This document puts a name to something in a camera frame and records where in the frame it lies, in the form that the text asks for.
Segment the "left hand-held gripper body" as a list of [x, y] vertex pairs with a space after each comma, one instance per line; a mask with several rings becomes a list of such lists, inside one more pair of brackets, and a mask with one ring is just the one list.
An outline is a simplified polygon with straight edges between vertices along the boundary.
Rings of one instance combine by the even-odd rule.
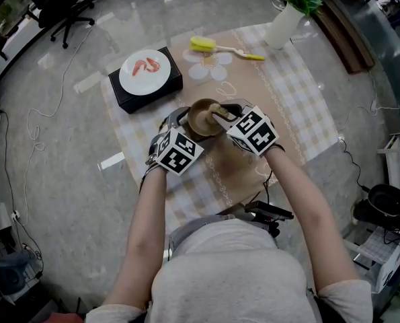
[[181, 176], [204, 149], [165, 120], [149, 146], [148, 172], [161, 167]]

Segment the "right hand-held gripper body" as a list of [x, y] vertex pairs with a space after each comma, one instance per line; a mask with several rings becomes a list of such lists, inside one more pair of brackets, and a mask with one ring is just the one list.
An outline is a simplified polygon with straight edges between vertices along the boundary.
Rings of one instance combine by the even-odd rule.
[[239, 148], [256, 156], [262, 156], [279, 139], [270, 119], [258, 106], [244, 114], [227, 131], [227, 137]]

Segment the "tan scrubbing sponge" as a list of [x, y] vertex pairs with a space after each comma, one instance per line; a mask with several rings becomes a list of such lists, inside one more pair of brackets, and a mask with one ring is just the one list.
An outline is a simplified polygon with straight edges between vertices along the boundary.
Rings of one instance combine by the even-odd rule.
[[213, 113], [216, 113], [219, 116], [224, 116], [225, 118], [229, 115], [228, 110], [218, 103], [212, 103], [208, 108], [208, 113], [210, 116], [212, 116]]

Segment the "brown bowl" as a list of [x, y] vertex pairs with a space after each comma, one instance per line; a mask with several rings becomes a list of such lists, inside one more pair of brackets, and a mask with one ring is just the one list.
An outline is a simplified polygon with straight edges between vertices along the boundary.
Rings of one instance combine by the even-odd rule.
[[218, 102], [204, 98], [192, 104], [188, 112], [188, 124], [194, 133], [208, 136], [217, 135], [223, 131], [223, 128], [208, 113], [208, 108], [212, 103]]

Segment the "person's left forearm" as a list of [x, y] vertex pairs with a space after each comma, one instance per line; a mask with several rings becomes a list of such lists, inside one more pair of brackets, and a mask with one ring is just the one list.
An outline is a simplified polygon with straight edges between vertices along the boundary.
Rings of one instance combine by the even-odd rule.
[[130, 225], [127, 250], [161, 260], [165, 243], [167, 172], [160, 166], [145, 177]]

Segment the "person's right forearm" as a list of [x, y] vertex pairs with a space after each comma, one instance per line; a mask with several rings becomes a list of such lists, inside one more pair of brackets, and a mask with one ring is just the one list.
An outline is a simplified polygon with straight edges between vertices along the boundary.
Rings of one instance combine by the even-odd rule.
[[278, 147], [267, 150], [265, 158], [299, 220], [308, 247], [344, 249], [330, 206], [313, 181]]

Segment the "black leather box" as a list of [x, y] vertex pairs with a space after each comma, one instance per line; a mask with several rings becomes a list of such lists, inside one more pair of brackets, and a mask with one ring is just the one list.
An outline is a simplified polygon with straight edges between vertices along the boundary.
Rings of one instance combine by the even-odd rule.
[[171, 65], [171, 73], [170, 73], [169, 79], [164, 84], [164, 86], [152, 94], [149, 94], [146, 96], [134, 96], [134, 95], [128, 93], [120, 85], [120, 81], [119, 81], [120, 69], [109, 74], [110, 83], [114, 90], [114, 94], [115, 94], [116, 100], [118, 102], [118, 105], [125, 112], [132, 114], [133, 112], [143, 108], [144, 106], [146, 106], [148, 104], [153, 103], [154, 101], [156, 101], [164, 96], [168, 96], [174, 92], [178, 92], [183, 89], [182, 73], [178, 69], [168, 48], [165, 46], [163, 48], [160, 48], [158, 51], [162, 52], [169, 59], [169, 62]]

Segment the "beige checked tablecloth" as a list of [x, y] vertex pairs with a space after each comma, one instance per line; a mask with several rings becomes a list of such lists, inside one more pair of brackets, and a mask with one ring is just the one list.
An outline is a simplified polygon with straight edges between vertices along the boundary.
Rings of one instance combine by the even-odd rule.
[[[119, 107], [110, 80], [102, 81], [104, 100], [135, 182], [145, 173], [149, 143], [163, 119], [202, 98], [218, 102], [241, 98], [258, 106], [273, 122], [279, 144], [299, 165], [336, 143], [334, 121], [302, 57], [291, 43], [280, 50], [270, 48], [264, 41], [266, 28], [248, 26], [213, 36], [219, 45], [260, 55], [261, 61], [241, 59], [231, 52], [192, 52], [186, 41], [171, 47], [182, 72], [182, 91], [134, 114]], [[185, 173], [168, 175], [167, 230], [249, 199], [264, 182], [275, 181], [265, 159], [241, 150], [226, 136], [211, 140]]]

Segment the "yellow sponge bottle brush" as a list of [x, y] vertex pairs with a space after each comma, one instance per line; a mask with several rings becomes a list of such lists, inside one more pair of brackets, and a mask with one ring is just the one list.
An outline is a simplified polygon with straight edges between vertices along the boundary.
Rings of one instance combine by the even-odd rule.
[[265, 57], [259, 55], [251, 55], [243, 52], [242, 50], [238, 50], [236, 48], [228, 47], [228, 46], [219, 46], [215, 40], [211, 38], [205, 38], [202, 36], [194, 36], [190, 38], [190, 50], [197, 52], [218, 52], [218, 51], [227, 51], [233, 52], [237, 56], [242, 57], [244, 59], [254, 60], [254, 61], [264, 61]]

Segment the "person's grey shirt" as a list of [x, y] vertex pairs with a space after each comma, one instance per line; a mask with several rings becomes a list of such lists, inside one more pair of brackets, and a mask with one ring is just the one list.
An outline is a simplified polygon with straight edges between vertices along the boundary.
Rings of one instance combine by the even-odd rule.
[[305, 272], [263, 229], [238, 219], [187, 237], [155, 277], [147, 310], [105, 304], [86, 323], [320, 323], [316, 299], [344, 323], [372, 323], [370, 284], [348, 280], [316, 296]]

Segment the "black wok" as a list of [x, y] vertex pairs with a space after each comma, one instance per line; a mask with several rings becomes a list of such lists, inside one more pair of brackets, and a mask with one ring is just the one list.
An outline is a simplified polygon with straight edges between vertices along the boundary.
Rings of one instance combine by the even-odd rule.
[[396, 217], [400, 214], [400, 189], [388, 184], [377, 184], [369, 190], [368, 202], [382, 214]]

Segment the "black stove base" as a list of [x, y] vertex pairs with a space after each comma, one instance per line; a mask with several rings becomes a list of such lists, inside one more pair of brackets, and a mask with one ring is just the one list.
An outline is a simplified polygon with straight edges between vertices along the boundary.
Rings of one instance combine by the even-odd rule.
[[374, 208], [366, 199], [356, 201], [352, 205], [350, 212], [353, 224], [356, 224], [356, 221], [361, 221], [381, 226], [389, 231], [400, 229], [400, 215], [384, 214]]

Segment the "black office chair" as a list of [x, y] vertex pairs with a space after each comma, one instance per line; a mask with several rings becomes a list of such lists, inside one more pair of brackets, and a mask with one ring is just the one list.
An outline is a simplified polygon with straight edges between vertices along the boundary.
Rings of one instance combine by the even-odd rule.
[[87, 22], [90, 26], [95, 20], [83, 17], [81, 14], [86, 9], [95, 7], [95, 0], [31, 0], [40, 10], [38, 15], [38, 27], [48, 29], [56, 24], [59, 27], [50, 35], [50, 40], [56, 40], [56, 34], [63, 30], [63, 48], [68, 48], [67, 38], [71, 26], [77, 22]]

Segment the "white box black print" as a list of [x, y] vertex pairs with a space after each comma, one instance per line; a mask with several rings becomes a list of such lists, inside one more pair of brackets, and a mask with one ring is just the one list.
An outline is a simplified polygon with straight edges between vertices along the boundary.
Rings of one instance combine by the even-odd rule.
[[375, 293], [380, 293], [389, 280], [392, 278], [396, 270], [400, 266], [400, 246], [392, 251], [392, 253], [385, 258], [385, 261], [381, 264], [375, 285]]

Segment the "white frame checked cloth rack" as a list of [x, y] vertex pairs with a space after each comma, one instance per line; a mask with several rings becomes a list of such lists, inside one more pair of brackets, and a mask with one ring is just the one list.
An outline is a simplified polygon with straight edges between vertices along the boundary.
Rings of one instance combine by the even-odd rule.
[[388, 238], [386, 231], [377, 227], [361, 244], [347, 239], [344, 243], [348, 250], [356, 254], [354, 264], [366, 270], [363, 277], [370, 283], [372, 293], [378, 294], [374, 290], [379, 268], [396, 246], [400, 246], [400, 238], [392, 234]]

